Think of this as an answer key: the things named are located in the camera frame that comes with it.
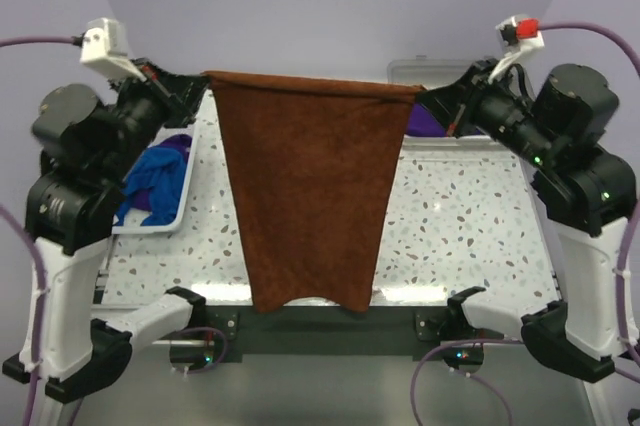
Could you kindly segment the brown towel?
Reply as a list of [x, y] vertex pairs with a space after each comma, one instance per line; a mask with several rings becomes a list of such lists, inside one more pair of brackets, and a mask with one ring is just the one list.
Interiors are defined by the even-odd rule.
[[212, 71], [252, 302], [368, 309], [415, 86]]

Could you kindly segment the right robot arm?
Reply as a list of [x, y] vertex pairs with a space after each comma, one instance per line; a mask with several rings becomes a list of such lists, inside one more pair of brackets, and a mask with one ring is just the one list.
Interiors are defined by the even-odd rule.
[[619, 100], [607, 79], [583, 65], [562, 64], [535, 97], [491, 80], [495, 59], [481, 60], [450, 85], [415, 101], [462, 137], [481, 131], [531, 165], [532, 189], [544, 204], [564, 255], [565, 290], [546, 305], [513, 304], [484, 287], [447, 302], [441, 337], [468, 338], [485, 329], [520, 340], [543, 366], [598, 382], [635, 348], [639, 333], [620, 288], [636, 221], [636, 176], [599, 141]]

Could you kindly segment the blue towel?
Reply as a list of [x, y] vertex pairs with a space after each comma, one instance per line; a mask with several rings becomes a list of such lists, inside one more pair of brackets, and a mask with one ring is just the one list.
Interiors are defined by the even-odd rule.
[[136, 206], [135, 199], [147, 193], [150, 214], [141, 222], [143, 227], [164, 226], [174, 221], [186, 173], [183, 155], [165, 147], [148, 148], [129, 173], [122, 189], [124, 201], [115, 216], [116, 226], [123, 226], [126, 215]]

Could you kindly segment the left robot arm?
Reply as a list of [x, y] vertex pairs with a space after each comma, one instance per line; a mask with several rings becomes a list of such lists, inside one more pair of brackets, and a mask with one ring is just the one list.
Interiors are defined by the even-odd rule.
[[112, 104], [84, 84], [51, 91], [31, 128], [42, 153], [24, 225], [34, 257], [30, 324], [2, 371], [20, 383], [40, 377], [60, 404], [114, 384], [136, 349], [174, 331], [197, 338], [208, 325], [203, 298], [182, 287], [145, 307], [137, 326], [91, 315], [131, 169], [161, 130], [195, 121], [209, 86], [203, 75], [173, 74], [145, 58], [135, 67], [135, 76], [113, 82]]

